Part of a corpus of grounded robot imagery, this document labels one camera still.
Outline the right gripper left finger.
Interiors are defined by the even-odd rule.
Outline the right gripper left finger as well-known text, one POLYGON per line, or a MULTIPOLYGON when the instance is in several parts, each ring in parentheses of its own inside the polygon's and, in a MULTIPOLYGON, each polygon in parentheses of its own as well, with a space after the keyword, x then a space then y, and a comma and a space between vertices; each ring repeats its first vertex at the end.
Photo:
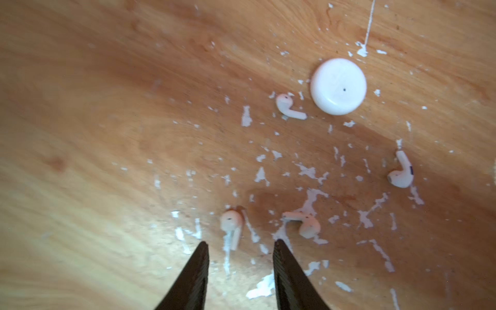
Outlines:
POLYGON ((203 310, 208 276, 209 246, 205 241, 202 241, 156 309, 203 310))

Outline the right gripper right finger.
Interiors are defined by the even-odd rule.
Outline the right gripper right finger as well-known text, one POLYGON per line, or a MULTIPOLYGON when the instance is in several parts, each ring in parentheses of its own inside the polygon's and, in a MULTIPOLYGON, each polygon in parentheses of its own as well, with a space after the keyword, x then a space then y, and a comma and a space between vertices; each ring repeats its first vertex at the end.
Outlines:
POLYGON ((330 310, 285 241, 278 239, 273 252, 275 293, 279 310, 330 310))

